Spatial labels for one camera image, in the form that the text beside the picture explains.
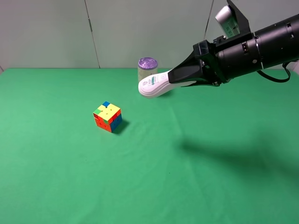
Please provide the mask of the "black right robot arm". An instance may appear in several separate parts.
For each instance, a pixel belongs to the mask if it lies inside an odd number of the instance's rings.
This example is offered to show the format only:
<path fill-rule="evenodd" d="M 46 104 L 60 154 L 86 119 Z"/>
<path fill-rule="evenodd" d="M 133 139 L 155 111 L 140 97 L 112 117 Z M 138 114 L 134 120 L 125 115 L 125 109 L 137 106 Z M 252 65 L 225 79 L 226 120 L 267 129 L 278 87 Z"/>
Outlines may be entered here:
<path fill-rule="evenodd" d="M 283 83 L 262 72 L 263 69 L 297 61 L 299 58 L 299 16 L 295 15 L 254 33 L 213 43 L 203 40 L 193 46 L 192 53 L 169 71 L 171 84 L 219 86 L 252 72 Z"/>

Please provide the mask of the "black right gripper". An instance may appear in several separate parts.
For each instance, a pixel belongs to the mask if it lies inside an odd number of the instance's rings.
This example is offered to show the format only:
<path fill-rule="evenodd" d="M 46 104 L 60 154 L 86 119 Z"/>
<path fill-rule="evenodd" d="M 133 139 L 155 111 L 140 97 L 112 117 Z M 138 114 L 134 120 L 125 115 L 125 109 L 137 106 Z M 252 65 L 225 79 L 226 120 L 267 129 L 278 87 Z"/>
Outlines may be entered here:
<path fill-rule="evenodd" d="M 226 83 L 215 53 L 215 45 L 203 40 L 193 45 L 193 52 L 168 72 L 171 84 L 187 86 L 220 86 Z"/>

